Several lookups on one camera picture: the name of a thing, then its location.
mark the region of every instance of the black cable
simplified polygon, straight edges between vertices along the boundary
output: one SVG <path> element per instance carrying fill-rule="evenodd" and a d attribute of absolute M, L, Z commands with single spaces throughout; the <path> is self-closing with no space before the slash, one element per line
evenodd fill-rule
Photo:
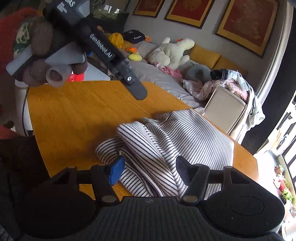
<path fill-rule="evenodd" d="M 27 136 L 27 133 L 26 133 L 26 130 L 25 130 L 25 124 L 24 124 L 24 111 L 25 111 L 25 104 L 26 104 L 26 100 L 27 100 L 27 97 L 28 97 L 29 89 L 30 89 L 30 87 L 28 87 L 28 89 L 27 89 L 26 96 L 25 96 L 25 99 L 24 99 L 24 104 L 22 106 L 22 128 L 24 130 L 24 133 L 25 133 L 26 137 L 28 137 L 28 136 Z"/>

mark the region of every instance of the yellow bag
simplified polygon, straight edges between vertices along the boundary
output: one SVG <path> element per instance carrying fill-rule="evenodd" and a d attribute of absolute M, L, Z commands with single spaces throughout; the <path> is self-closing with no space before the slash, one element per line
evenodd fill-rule
<path fill-rule="evenodd" d="M 118 49 L 123 47 L 123 37 L 120 33 L 113 33 L 108 37 L 108 40 Z"/>

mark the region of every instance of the black curtain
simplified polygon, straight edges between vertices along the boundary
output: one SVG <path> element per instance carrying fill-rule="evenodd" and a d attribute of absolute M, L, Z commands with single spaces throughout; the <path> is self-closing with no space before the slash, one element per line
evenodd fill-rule
<path fill-rule="evenodd" d="M 278 74 L 262 106 L 265 120 L 246 133 L 242 146 L 255 154 L 284 114 L 296 90 L 296 14 Z"/>

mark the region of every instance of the wood grain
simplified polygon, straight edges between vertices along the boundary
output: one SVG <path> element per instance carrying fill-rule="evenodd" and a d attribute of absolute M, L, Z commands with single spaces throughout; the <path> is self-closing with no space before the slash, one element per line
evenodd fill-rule
<path fill-rule="evenodd" d="M 68 166 L 89 169 L 100 163 L 96 146 L 116 135 L 121 123 L 142 117 L 189 108 L 185 103 L 150 82 L 143 83 L 148 96 L 135 100 L 120 81 L 66 83 L 62 88 L 43 85 L 28 94 L 30 117 L 36 140 L 50 176 Z M 234 141 L 233 166 L 258 181 L 256 159 Z M 121 199 L 130 196 L 121 183 L 114 186 Z M 91 185 L 80 190 L 94 198 Z"/>

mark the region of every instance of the picture frame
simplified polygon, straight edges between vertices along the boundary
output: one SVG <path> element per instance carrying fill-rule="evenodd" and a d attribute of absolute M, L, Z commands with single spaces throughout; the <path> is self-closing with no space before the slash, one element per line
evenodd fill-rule
<path fill-rule="evenodd" d="M 277 9 L 277 0 L 230 0 L 216 34 L 262 58 Z"/>
<path fill-rule="evenodd" d="M 165 0 L 140 0 L 133 15 L 156 18 Z"/>
<path fill-rule="evenodd" d="M 215 0 L 174 0 L 165 19 L 202 28 Z"/>

